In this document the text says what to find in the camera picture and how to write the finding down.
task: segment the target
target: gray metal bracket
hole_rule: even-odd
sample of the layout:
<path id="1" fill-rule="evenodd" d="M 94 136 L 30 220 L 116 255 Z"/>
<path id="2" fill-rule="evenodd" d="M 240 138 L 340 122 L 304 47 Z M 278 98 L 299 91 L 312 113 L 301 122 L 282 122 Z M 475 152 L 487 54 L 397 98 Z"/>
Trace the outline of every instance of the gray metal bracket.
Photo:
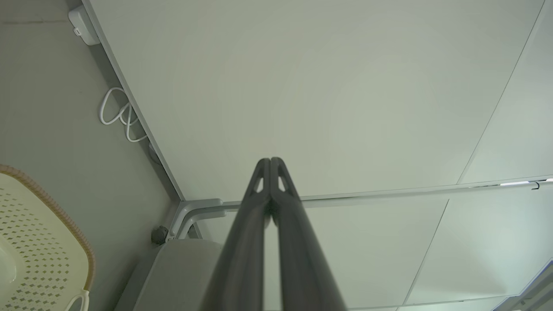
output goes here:
<path id="1" fill-rule="evenodd" d="M 173 239 L 181 239 L 186 236 L 188 229 L 200 219 L 224 217 L 226 211 L 208 211 L 202 212 L 203 209 L 209 209 L 216 206 L 221 206 L 223 201 L 221 199 L 207 199 L 207 200 L 194 200 L 194 201 L 182 201 L 177 208 L 175 217 L 169 227 L 169 232 L 165 238 L 165 242 Z"/>

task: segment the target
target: caster wheel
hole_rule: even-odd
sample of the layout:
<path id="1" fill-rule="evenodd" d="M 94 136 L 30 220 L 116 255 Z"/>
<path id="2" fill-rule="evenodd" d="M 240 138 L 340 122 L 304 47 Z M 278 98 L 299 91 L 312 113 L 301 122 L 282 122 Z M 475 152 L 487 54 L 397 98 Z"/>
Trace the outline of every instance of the caster wheel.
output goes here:
<path id="1" fill-rule="evenodd" d="M 167 237 L 168 232 L 169 229 L 164 226 L 159 226 L 156 229 L 152 230 L 152 243 L 155 243 L 157 245 L 165 243 L 165 238 Z"/>

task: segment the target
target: gray floor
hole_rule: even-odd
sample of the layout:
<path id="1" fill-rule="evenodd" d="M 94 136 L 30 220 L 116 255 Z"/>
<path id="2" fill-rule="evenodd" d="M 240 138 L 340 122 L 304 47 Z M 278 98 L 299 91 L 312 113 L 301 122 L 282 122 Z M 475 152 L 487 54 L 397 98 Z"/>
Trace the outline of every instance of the gray floor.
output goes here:
<path id="1" fill-rule="evenodd" d="M 90 310 L 111 310 L 178 198 L 146 142 L 99 122 L 118 81 L 102 47 L 73 34 L 67 12 L 76 5 L 0 0 L 0 163 L 29 174 L 78 224 L 97 261 Z"/>

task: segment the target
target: white panel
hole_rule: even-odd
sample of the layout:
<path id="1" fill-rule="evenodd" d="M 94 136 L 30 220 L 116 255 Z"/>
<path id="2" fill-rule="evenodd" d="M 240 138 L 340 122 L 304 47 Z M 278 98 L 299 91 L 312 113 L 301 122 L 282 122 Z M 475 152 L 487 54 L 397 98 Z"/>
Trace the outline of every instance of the white panel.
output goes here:
<path id="1" fill-rule="evenodd" d="M 440 220 L 446 199 L 402 198 L 365 206 L 307 209 L 342 296 L 350 308 L 401 305 Z M 223 242 L 233 216 L 201 224 Z M 265 237 L 265 308 L 280 308 L 277 228 Z"/>
<path id="2" fill-rule="evenodd" d="M 398 308 L 398 311 L 492 311 L 503 300 L 505 300 L 505 297 L 431 305 L 414 305 Z"/>
<path id="3" fill-rule="evenodd" d="M 553 174 L 553 5 L 547 0 L 462 183 Z"/>
<path id="4" fill-rule="evenodd" d="M 187 199 L 457 183 L 542 0 L 89 0 Z"/>
<path id="5" fill-rule="evenodd" d="M 450 199 L 409 304 L 518 295 L 553 257 L 553 190 Z"/>

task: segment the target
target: yellow plastic basket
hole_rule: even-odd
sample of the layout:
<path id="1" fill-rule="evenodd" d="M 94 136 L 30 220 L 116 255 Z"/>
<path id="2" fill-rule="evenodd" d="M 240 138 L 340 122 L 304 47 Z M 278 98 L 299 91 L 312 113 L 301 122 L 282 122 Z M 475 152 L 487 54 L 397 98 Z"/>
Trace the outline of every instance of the yellow plastic basket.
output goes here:
<path id="1" fill-rule="evenodd" d="M 0 165 L 0 310 L 88 309 L 90 244 L 58 204 L 21 171 Z"/>

